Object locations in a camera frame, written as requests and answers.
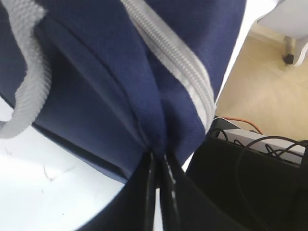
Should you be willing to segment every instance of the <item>orange cable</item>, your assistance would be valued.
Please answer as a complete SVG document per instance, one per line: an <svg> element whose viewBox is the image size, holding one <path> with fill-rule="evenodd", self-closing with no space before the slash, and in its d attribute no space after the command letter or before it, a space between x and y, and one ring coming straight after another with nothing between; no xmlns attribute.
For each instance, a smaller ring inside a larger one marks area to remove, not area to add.
<svg viewBox="0 0 308 231"><path fill-rule="evenodd" d="M250 124L251 126L253 126L260 134L263 135L261 129L259 129L254 123L248 121L248 120L245 120L245 119L238 119L238 118L233 118L233 117L221 117L221 118L224 118L226 120L234 120L234 121L240 121L240 122L244 122L244 123L247 123L247 124Z"/></svg>

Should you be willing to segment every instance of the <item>black cable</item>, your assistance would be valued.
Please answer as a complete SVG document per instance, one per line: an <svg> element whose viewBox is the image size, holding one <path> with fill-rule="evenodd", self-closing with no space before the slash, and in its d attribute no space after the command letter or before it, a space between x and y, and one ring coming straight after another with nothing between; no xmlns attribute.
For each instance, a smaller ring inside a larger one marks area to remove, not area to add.
<svg viewBox="0 0 308 231"><path fill-rule="evenodd" d="M233 140L233 143L236 144L236 145L241 146L242 148L245 147L245 145L243 145L243 144L242 144L239 140L237 140L237 139L234 139L234 140Z"/></svg>
<svg viewBox="0 0 308 231"><path fill-rule="evenodd" d="M290 153L290 154L292 154L292 155L295 155L295 156L298 156L298 157L301 157L301 158L302 158L303 155L298 154L298 153L293 152L293 151L290 151L290 149L292 149L292 148L294 148L295 146L299 145L299 143L300 143L300 144L303 144L303 145L306 147L306 145L308 144L308 141L307 141L307 140L298 141L298 142L296 142L296 143L290 145L289 147L287 147L287 148L285 148L285 149L273 150L273 148L270 147L268 144L265 144L265 147L269 146L269 148L271 149L271 151L269 151L269 150L267 149L268 154L274 153L274 154L276 154L277 157L281 156L281 155L284 154L284 153Z"/></svg>
<svg viewBox="0 0 308 231"><path fill-rule="evenodd" d="M250 206L247 198L245 197L243 191L242 191L242 188L241 188L241 185L240 185L240 180L239 180L239 166L240 166L240 163L241 163L241 160L245 154L245 151L247 151L247 149L249 149L252 145L260 142L260 141L264 141L264 140L271 140L271 139L280 139L280 140L285 140L285 141L290 141L290 142L293 142L294 144L296 145L300 145L302 147L306 147L305 145L302 144L302 142L297 142L297 141L294 141L290 138L287 138L287 137L282 137L282 136L267 136L267 137L262 137L260 139L257 139L257 140L254 140L252 142L250 142L245 148L243 148L242 152L239 154L239 157L237 158L237 161L236 161L236 165L235 165L235 180L236 180L236 184L237 184L237 187L238 187L238 190L241 194L241 197L243 199L243 202L244 202L244 205L246 206L246 208L248 209L248 211L250 212L250 214L256 219L256 221L259 222L259 224L265 228L265 230L267 231L274 231L255 211L254 209Z"/></svg>
<svg viewBox="0 0 308 231"><path fill-rule="evenodd" d="M226 142L229 142L228 135L224 130L222 130L220 128L215 128L215 129L210 130L210 132L213 132L213 131L220 131L224 135Z"/></svg>

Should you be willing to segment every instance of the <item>white surface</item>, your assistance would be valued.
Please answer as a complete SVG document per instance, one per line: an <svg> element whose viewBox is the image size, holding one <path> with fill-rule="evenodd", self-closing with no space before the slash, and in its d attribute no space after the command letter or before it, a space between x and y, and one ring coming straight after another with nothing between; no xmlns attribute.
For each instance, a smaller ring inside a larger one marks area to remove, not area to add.
<svg viewBox="0 0 308 231"><path fill-rule="evenodd" d="M307 0L285 0L258 23L286 36L301 39L308 36L307 11Z"/></svg>
<svg viewBox="0 0 308 231"><path fill-rule="evenodd" d="M11 112L0 99L0 120ZM33 128L0 140L1 231L76 230L122 186Z"/></svg>
<svg viewBox="0 0 308 231"><path fill-rule="evenodd" d="M251 28L252 24L260 17L272 11L277 6L278 2L279 0L247 0L240 32L236 40L229 64L227 66L216 102L221 95L221 92L227 82L229 74L233 68L236 58L244 44L244 41L248 35L249 29Z"/></svg>
<svg viewBox="0 0 308 231"><path fill-rule="evenodd" d="M255 133L255 132L250 132L242 129L229 129L229 130L224 130L228 136L228 140L230 142L234 142L234 140L239 140L243 145L248 145L250 142L265 137L264 135ZM222 133L219 133L218 136L220 139L224 140L225 137L223 136ZM279 140L279 139L270 139L270 140L264 140L260 141L254 145L251 146L252 149L258 150L264 153L267 153L267 149L265 147L265 144L269 144L274 150L278 149L286 149L289 146L291 146L293 143L285 140ZM302 146L295 146L290 149L290 151L296 152L300 155L304 155L305 148ZM289 153L284 153L281 155L282 159L291 161L293 163L300 164L302 161L302 158L289 154Z"/></svg>
<svg viewBox="0 0 308 231"><path fill-rule="evenodd" d="M301 39L296 39L293 66L299 67L303 63L307 54L307 50L308 36Z"/></svg>

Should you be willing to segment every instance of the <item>bag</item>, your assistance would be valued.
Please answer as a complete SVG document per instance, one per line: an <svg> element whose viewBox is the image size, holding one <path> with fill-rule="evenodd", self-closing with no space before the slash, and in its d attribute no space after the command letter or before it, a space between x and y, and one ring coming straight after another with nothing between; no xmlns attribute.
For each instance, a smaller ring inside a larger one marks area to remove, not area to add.
<svg viewBox="0 0 308 231"><path fill-rule="evenodd" d="M195 152L187 176L213 204L246 229L307 230L308 149L300 167L246 150L237 181L236 162L242 150L241 146L208 137Z"/></svg>
<svg viewBox="0 0 308 231"><path fill-rule="evenodd" d="M152 230L157 185L166 230L243 230L180 166L210 129L245 0L1 2L0 138L32 124L129 179L80 230Z"/></svg>

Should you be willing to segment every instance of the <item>navy fabric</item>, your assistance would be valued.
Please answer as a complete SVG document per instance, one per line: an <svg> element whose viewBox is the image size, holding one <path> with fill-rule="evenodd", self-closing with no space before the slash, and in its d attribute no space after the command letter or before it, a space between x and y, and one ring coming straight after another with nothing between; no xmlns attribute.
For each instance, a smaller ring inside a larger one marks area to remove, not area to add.
<svg viewBox="0 0 308 231"><path fill-rule="evenodd" d="M243 20L246 0L146 2L205 65L216 98Z"/></svg>
<svg viewBox="0 0 308 231"><path fill-rule="evenodd" d="M149 51L119 0L39 0L36 35L52 67L35 121L44 135L121 181L145 152L180 164L205 130L185 88ZM215 95L232 53L244 0L148 0L205 64ZM0 93L14 105L25 62L0 7ZM95 157L104 160L97 164Z"/></svg>

